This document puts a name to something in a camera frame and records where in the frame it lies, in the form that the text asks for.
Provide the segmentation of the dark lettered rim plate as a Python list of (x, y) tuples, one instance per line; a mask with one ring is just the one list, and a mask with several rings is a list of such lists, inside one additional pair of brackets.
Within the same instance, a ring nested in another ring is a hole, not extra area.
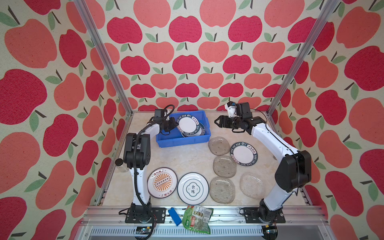
[(249, 167), (258, 161), (258, 152), (248, 143), (237, 142), (230, 148), (230, 155), (232, 159), (243, 167)]
[(178, 130), (185, 136), (190, 136), (199, 131), (199, 121), (192, 115), (181, 115), (177, 118)]

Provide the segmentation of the clear glass plate top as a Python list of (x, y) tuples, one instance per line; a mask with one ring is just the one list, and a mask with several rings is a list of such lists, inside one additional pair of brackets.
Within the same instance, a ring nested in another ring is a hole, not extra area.
[(214, 137), (208, 142), (209, 149), (212, 154), (216, 156), (223, 156), (230, 152), (230, 144), (227, 139), (223, 137)]

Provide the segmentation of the green red striped rim plate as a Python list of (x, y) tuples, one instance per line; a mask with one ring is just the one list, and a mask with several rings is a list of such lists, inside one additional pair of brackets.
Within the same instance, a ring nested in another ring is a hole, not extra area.
[(199, 126), (200, 126), (199, 131), (193, 135), (190, 135), (189, 137), (197, 137), (197, 136), (205, 135), (205, 132), (206, 132), (205, 126), (202, 123), (199, 123)]

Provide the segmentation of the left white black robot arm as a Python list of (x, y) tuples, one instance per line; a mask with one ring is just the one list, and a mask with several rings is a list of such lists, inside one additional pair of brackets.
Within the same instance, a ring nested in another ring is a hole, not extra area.
[(134, 188), (129, 221), (157, 223), (145, 177), (146, 167), (151, 160), (151, 139), (158, 134), (169, 133), (178, 125), (174, 117), (153, 117), (138, 133), (126, 135), (123, 161), (131, 173)]

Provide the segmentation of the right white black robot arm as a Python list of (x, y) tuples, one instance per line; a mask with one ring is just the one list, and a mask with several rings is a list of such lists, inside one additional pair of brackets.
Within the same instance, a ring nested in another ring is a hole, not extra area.
[(260, 201), (258, 216), (263, 223), (272, 223), (282, 213), (283, 204), (299, 188), (312, 178), (311, 155), (299, 151), (286, 143), (268, 128), (261, 117), (244, 118), (219, 116), (215, 124), (220, 128), (242, 129), (261, 141), (277, 159), (279, 166), (275, 173), (276, 184), (270, 193)]

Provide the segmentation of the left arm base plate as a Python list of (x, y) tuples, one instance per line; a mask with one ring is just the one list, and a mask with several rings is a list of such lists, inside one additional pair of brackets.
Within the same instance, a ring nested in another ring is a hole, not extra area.
[(167, 214), (166, 208), (152, 208), (152, 213), (143, 206), (131, 206), (128, 210), (126, 224), (151, 224), (156, 220), (157, 224), (163, 224)]

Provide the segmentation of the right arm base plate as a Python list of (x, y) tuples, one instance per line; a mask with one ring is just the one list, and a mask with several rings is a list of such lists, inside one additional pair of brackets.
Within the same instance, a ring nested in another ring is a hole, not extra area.
[(270, 211), (268, 208), (241, 208), (239, 214), (245, 217), (247, 224), (284, 224), (286, 223), (282, 209)]

